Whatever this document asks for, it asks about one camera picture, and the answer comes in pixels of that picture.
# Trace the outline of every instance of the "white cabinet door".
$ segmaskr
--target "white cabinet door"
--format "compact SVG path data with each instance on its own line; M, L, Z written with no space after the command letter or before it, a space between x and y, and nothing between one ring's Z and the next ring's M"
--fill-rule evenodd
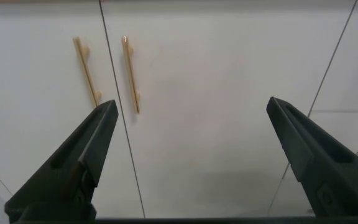
M358 112L358 2L313 109Z
M102 3L146 217L267 214L287 158L266 105L309 111L353 3Z
M98 2L0 4L0 179L12 194L93 109L76 36L101 101L121 113ZM99 216L143 216L121 114L93 203Z

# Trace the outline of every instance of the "cabinet door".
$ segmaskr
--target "cabinet door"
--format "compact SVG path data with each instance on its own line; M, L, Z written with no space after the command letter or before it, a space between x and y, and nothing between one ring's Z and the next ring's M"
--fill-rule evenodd
M12 194L93 109L76 36L101 101L121 111L98 2L0 4L0 179ZM121 114L93 203L99 216L143 216Z
M358 1L313 109L358 112Z
M102 3L146 217L267 214L288 161L266 105L309 111L353 3Z

